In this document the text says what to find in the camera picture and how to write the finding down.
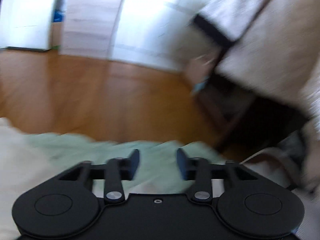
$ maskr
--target circular pad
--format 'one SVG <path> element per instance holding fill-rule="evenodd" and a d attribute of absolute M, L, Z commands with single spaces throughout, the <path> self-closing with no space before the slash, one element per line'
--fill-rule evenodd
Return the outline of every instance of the circular pad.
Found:
<path fill-rule="evenodd" d="M 71 198 L 61 194 L 43 196 L 35 204 L 36 210 L 45 216 L 61 215 L 67 212 L 71 206 Z"/>
<path fill-rule="evenodd" d="M 217 209 L 235 231 L 261 238 L 288 235 L 304 216 L 304 206 L 295 194 L 260 180 L 242 181 L 238 187 L 224 192 Z"/>
<path fill-rule="evenodd" d="M 12 217 L 29 235 L 57 238 L 87 227 L 98 212 L 96 196 L 77 181 L 49 180 L 21 195 Z"/>
<path fill-rule="evenodd" d="M 282 203 L 277 197 L 263 193 L 250 195 L 244 204 L 247 209 L 260 215 L 276 214 L 282 208 Z"/>

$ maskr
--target light green blanket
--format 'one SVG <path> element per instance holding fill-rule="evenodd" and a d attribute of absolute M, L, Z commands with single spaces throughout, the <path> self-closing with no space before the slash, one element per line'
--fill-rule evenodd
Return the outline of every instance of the light green blanket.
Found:
<path fill-rule="evenodd" d="M 125 192 L 145 182 L 152 184 L 161 194 L 179 193 L 189 187 L 192 182 L 181 179 L 176 163 L 176 150 L 180 147 L 190 157 L 203 157 L 212 163 L 224 161 L 217 152 L 202 142 L 185 146 L 177 141 L 166 143 L 135 141 L 117 144 L 96 142 L 89 137 L 77 134 L 45 133 L 24 136 L 31 146 L 40 148 L 59 171 L 66 170 L 84 160 L 103 164 L 111 158 L 128 157 L 134 149 L 139 149 L 140 166 L 133 181 L 123 181 Z M 96 183 L 98 187 L 103 187 L 102 181 Z"/>

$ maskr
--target blue object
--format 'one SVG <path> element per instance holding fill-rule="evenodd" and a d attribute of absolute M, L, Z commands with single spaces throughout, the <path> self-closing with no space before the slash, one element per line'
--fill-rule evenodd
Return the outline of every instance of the blue object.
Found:
<path fill-rule="evenodd" d="M 55 10 L 54 16 L 53 16 L 53 22 L 54 23 L 63 22 L 63 17 L 64 17 L 63 12 Z"/>

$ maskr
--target screw hole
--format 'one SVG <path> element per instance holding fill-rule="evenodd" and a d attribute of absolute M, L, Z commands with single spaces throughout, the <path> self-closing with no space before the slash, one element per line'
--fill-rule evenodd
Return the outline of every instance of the screw hole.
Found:
<path fill-rule="evenodd" d="M 156 204 L 161 204 L 162 203 L 162 199 L 157 198 L 153 202 L 156 203 Z"/>

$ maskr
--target metal screw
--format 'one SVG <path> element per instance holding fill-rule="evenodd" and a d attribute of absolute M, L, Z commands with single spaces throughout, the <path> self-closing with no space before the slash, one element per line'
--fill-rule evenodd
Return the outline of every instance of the metal screw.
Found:
<path fill-rule="evenodd" d="M 155 199 L 155 200 L 154 200 L 154 203 L 156 203 L 156 204 L 161 204 L 161 203 L 162 203 L 162 200 L 161 200 L 161 199 Z"/>
<path fill-rule="evenodd" d="M 110 191 L 109 193 L 106 194 L 106 197 L 108 199 L 116 200 L 122 197 L 121 192 L 119 191 Z"/>
<path fill-rule="evenodd" d="M 205 200 L 208 199 L 210 197 L 210 194 L 206 191 L 198 191 L 195 194 L 195 198 L 200 199 L 200 200 Z"/>

